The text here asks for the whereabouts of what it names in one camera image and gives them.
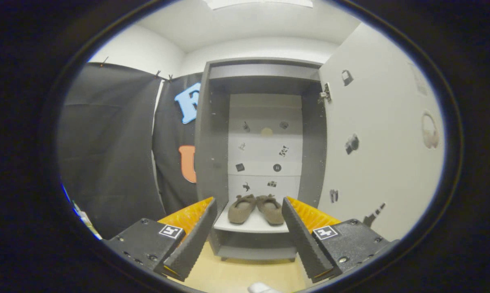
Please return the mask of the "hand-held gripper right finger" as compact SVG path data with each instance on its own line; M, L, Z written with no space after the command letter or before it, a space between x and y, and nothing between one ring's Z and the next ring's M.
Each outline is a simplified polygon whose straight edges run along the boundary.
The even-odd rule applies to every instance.
M308 278L337 278L368 263L398 241L390 241L358 219L338 219L297 199L283 199L282 215Z

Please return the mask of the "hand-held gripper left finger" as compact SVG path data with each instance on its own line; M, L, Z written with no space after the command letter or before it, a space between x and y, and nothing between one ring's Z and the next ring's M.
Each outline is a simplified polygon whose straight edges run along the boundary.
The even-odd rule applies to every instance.
M157 221L139 219L103 243L130 262L183 282L198 261L217 213L216 199L209 197Z

